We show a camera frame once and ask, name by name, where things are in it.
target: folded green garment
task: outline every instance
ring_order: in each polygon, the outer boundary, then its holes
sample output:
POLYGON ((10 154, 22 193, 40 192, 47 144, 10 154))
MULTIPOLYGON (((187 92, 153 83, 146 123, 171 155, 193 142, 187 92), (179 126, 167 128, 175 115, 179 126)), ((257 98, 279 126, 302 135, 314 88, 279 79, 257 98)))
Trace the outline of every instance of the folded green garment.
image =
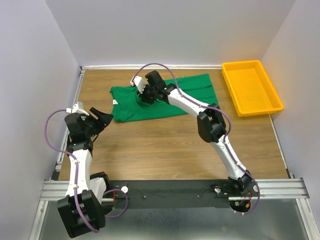
MULTIPOLYGON (((218 104, 209 74, 180 77, 177 81, 179 87, 191 97, 207 104, 218 104)), ((175 81, 170 79, 165 83, 174 84, 175 81)), ((187 114, 180 108, 165 102, 155 102, 152 105, 142 102, 137 95, 136 87, 113 86, 110 93, 118 103, 113 105, 111 113, 116 122, 132 122, 187 114)))

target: metal frame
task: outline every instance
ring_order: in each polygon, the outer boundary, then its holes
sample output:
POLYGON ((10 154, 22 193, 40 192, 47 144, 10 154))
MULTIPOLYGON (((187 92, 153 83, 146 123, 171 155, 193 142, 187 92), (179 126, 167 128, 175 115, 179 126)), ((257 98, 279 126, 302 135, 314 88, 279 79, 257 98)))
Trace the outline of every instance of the metal frame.
MULTIPOLYGON (((74 99, 73 99, 73 104, 78 100, 86 69, 91 69, 91 70, 93 69, 101 69, 101 70, 102 69, 139 69, 142 66, 143 66, 142 64, 82 66, 81 72, 79 75, 78 85, 77 85, 74 99)), ((169 66, 172 69, 222 69, 221 65, 168 64, 167 66, 169 66)), ((157 67, 150 66, 149 69, 157 69, 157 67)), ((281 152, 284 165, 287 168, 287 165, 283 156, 283 152, 281 150, 281 145, 278 139, 278 135, 276 133, 276 129, 273 123, 273 119, 271 116, 269 117, 270 117, 271 125, 275 134, 276 141, 279 146, 279 150, 281 152)), ((66 147, 67 136, 68 136, 68 129, 66 128, 60 149, 64 149, 66 147)), ((56 161, 55 171, 59 172, 61 170, 63 158, 64 158, 64 154, 60 153, 56 161)), ((308 238, 310 240, 320 239, 320 232, 308 201, 309 194, 302 178, 257 179, 257 182, 261 190, 262 199, 296 199, 308 238)), ((61 198, 64 198, 66 191, 68 189, 68 184, 69 184, 68 181, 53 181, 53 180, 44 181, 29 240, 38 240, 40 238, 40 234, 44 224, 49 201, 57 201, 61 198)), ((112 199, 109 199, 109 198, 102 199, 103 202, 111 201, 111 200, 112 199)), ((229 200, 237 200, 237 198, 230 197, 229 200)))

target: gray wall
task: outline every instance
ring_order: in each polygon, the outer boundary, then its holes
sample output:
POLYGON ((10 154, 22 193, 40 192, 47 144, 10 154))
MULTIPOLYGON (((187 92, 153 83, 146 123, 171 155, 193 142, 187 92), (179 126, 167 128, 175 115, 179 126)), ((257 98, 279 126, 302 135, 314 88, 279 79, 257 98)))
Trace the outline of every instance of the gray wall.
POLYGON ((320 1, 298 0, 263 57, 284 110, 273 115, 290 171, 303 177, 320 224, 320 1))
MULTIPOLYGON (((44 0, 1 1, 0 16, 0 239, 26 240, 57 157, 45 119, 73 100, 79 67, 44 0)), ((56 145, 62 117, 49 127, 56 145)))
POLYGON ((46 0, 81 66, 261 59, 294 0, 46 0))

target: yellow bin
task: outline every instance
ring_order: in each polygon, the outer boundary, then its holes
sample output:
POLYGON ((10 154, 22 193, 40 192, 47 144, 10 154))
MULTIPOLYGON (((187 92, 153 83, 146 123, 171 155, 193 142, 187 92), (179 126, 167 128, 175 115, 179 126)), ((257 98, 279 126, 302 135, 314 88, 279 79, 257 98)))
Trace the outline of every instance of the yellow bin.
POLYGON ((222 74, 239 117, 273 114, 284 109, 260 61, 225 62, 222 74))

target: wooden tabletop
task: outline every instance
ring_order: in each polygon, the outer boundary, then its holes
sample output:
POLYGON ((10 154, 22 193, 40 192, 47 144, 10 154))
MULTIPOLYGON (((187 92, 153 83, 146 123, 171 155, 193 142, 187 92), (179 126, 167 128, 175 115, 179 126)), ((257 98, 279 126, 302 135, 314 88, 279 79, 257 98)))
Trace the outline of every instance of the wooden tabletop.
MULTIPOLYGON (((151 70, 143 70, 143 77, 151 70)), ((173 70, 186 77, 208 73, 219 105, 232 121, 230 142, 241 162, 257 179, 288 178, 268 115, 238 117, 222 71, 173 70)), ((86 70, 78 100, 84 109, 110 113, 112 86, 128 86, 136 70, 86 70)), ((163 79, 172 77, 159 70, 163 79)), ((93 146, 90 173, 106 172, 111 180, 225 179, 227 171, 215 150, 198 135, 190 115, 112 122, 93 146)), ((70 161, 64 158, 59 180, 69 180, 70 161)))

